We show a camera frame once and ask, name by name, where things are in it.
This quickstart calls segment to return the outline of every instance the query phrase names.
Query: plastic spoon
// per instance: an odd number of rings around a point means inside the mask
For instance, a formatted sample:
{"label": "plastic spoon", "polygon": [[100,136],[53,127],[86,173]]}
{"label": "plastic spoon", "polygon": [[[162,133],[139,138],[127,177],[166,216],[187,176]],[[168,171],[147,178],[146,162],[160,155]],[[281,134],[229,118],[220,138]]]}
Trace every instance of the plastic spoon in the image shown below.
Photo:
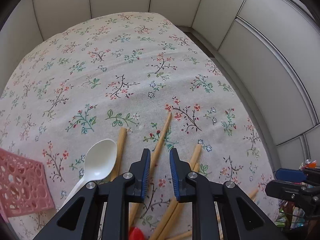
{"label": "plastic spoon", "polygon": [[84,159],[84,174],[69,193],[64,206],[74,194],[86,183],[92,180],[101,180],[107,177],[116,163],[117,144],[111,139],[104,139],[94,144]]}

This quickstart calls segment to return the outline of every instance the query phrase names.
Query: triangular cutout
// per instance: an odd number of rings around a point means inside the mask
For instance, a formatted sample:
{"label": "triangular cutout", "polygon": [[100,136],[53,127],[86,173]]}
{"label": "triangular cutout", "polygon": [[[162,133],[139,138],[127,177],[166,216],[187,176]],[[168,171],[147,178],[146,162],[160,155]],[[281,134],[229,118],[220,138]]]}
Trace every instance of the triangular cutout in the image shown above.
{"label": "triangular cutout", "polygon": [[238,197],[237,203],[241,212],[245,229],[250,231],[263,226],[264,221],[242,198]]}
{"label": "triangular cutout", "polygon": [[75,230],[80,216],[80,212],[84,203],[84,197],[80,197],[73,203],[71,207],[58,220],[57,225],[69,230]]}

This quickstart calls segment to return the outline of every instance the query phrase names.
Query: chopstick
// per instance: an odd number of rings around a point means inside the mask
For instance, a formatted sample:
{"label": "chopstick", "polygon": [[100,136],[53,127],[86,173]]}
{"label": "chopstick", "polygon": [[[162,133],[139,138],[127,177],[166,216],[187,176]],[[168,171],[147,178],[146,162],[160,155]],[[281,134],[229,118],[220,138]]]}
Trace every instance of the chopstick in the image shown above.
{"label": "chopstick", "polygon": [[[153,153],[151,155],[149,177],[152,176],[153,170],[154,170],[154,168],[156,166],[156,162],[157,162],[157,160],[159,158],[159,155],[160,155],[160,152],[161,152],[161,148],[162,148],[162,144],[163,144],[163,141],[164,141],[164,137],[165,137],[165,134],[167,133],[167,130],[169,128],[169,124],[170,124],[170,121],[171,121],[171,116],[172,116],[172,113],[169,112],[167,120],[165,121],[164,126],[162,128],[162,131],[160,133],[159,140],[158,140],[158,143],[156,145],[156,148],[155,148],[155,150],[153,151]],[[132,203],[132,205],[130,207],[130,211],[129,211],[129,228],[133,223],[133,220],[134,220],[134,218],[136,216],[138,208],[139,208],[139,203]]]}
{"label": "chopstick", "polygon": [[[193,171],[198,172],[199,168],[200,168],[200,164],[197,163],[195,165]],[[158,236],[157,240],[164,240],[167,237],[167,235],[170,233],[171,228],[176,223],[183,206],[184,206],[183,203],[178,203],[177,207],[175,208],[174,212],[172,213],[172,215],[171,215],[170,219],[168,220],[167,224],[165,225],[164,229],[162,230],[162,232]]]}
{"label": "chopstick", "polygon": [[126,136],[127,136],[127,129],[121,127],[118,135],[118,141],[117,141],[117,159],[116,159],[115,166],[111,171],[110,181],[113,181],[119,174],[121,156],[122,156]]}
{"label": "chopstick", "polygon": [[[196,161],[199,157],[200,152],[201,152],[201,144],[197,144],[195,149],[193,150],[193,154],[192,154],[190,161],[189,161],[189,165],[192,170],[194,169],[194,167],[196,165]],[[172,216],[177,204],[178,204],[178,201],[176,200],[176,198],[175,197],[172,198],[167,210],[163,214],[162,219],[158,223],[155,231],[150,236],[149,240],[156,240],[158,238],[158,236],[161,234],[162,230],[164,229],[165,225],[168,223],[168,220]]]}
{"label": "chopstick", "polygon": [[[254,189],[253,191],[251,191],[249,194],[248,194],[248,197],[251,198],[251,200],[254,200],[257,193],[258,193],[259,189]],[[188,236],[192,236],[192,231],[187,231],[187,232],[184,232],[182,234],[179,234],[179,235],[176,235],[174,237],[171,237],[171,238],[167,238],[166,240],[181,240],[181,239],[184,239]]]}

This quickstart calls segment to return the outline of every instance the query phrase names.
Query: red object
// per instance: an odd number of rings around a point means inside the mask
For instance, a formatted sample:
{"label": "red object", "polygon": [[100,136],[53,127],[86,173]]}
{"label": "red object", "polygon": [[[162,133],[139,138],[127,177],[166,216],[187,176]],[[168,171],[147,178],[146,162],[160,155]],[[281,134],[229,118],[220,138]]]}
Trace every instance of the red object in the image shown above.
{"label": "red object", "polygon": [[132,227],[129,230],[129,240],[144,240],[144,235],[139,228]]}

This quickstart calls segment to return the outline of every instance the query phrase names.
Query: tablecloth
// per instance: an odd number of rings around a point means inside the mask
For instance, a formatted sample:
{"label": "tablecloth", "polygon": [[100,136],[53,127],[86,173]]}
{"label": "tablecloth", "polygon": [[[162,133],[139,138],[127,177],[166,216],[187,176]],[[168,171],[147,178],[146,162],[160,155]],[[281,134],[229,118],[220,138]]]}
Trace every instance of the tablecloth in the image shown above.
{"label": "tablecloth", "polygon": [[[187,161],[202,145],[200,173],[232,180],[271,218],[272,171],[257,130],[216,65],[169,20],[128,12],[80,23],[38,45],[12,74],[0,99],[0,147],[41,161],[58,210],[84,173],[88,149],[128,129],[120,172],[151,151],[168,112],[172,121],[135,225],[152,234],[173,197],[168,152]],[[32,239],[54,210],[10,218]],[[172,235],[191,230],[191,205]]]}

